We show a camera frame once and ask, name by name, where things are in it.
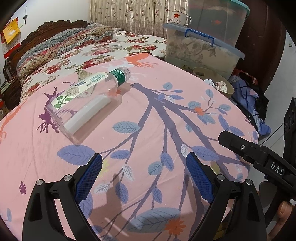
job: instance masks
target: purple flower print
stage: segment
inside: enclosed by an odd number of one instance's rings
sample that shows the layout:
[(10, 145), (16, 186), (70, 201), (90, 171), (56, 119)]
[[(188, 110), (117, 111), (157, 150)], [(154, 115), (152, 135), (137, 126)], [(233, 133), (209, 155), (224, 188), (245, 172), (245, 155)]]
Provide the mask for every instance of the purple flower print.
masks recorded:
[(20, 183), (20, 193), (22, 194), (22, 195), (24, 195), (24, 194), (26, 194), (26, 187), (25, 187), (25, 185), (24, 185), (24, 182), (21, 182)]

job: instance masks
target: blue textured pad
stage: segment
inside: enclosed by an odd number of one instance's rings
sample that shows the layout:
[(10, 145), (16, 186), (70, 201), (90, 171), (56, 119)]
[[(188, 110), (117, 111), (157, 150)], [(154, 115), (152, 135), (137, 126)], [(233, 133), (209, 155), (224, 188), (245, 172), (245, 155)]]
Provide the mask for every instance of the blue textured pad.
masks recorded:
[(202, 198), (212, 203), (214, 200), (212, 183), (190, 153), (186, 157), (186, 165)]
[(76, 194), (74, 199), (78, 204), (80, 201), (87, 198), (87, 195), (89, 194), (98, 174), (100, 173), (102, 166), (102, 156), (97, 155), (76, 185)]

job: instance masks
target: yellow paper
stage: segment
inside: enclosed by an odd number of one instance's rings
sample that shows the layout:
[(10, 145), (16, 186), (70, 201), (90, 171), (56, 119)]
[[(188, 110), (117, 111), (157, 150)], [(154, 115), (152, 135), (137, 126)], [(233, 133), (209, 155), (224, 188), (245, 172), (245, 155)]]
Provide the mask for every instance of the yellow paper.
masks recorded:
[(3, 34), (6, 42), (9, 44), (11, 40), (20, 32), (20, 29), (17, 24), (17, 20), (12, 20), (6, 28), (3, 29)]

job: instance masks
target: pink tablecloth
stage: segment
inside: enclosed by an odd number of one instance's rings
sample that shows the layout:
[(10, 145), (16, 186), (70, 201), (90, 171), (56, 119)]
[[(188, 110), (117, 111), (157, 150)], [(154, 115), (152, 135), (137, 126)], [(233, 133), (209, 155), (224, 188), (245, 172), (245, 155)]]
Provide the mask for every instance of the pink tablecloth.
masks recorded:
[[(77, 81), (76, 73), (43, 86), (0, 122), (0, 213), (19, 240), (35, 182), (58, 181), (95, 152), (104, 158), (103, 169), (80, 207), (107, 241), (188, 240), (208, 207), (185, 167), (190, 151), (230, 180), (247, 177), (248, 164), (217, 138), (225, 129), (254, 142), (258, 135), (226, 97), (148, 54), (87, 70), (109, 72), (119, 66), (132, 73), (120, 88), (123, 102), (82, 145), (72, 145), (45, 111)], [(72, 237), (58, 202), (57, 208)]]

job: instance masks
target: white label on bottle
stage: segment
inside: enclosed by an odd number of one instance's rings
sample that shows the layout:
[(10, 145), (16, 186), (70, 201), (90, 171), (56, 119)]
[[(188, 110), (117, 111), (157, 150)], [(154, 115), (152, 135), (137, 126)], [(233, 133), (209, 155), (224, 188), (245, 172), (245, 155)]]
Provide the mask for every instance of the white label on bottle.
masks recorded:
[(99, 83), (100, 81), (106, 79), (108, 74), (105, 72), (98, 72), (95, 75), (91, 75), (81, 81), (79, 81), (76, 85), (73, 85), (62, 94), (60, 94), (57, 98), (55, 98), (52, 102), (50, 102), (56, 109), (60, 109), (70, 100), (74, 99), (90, 87)]

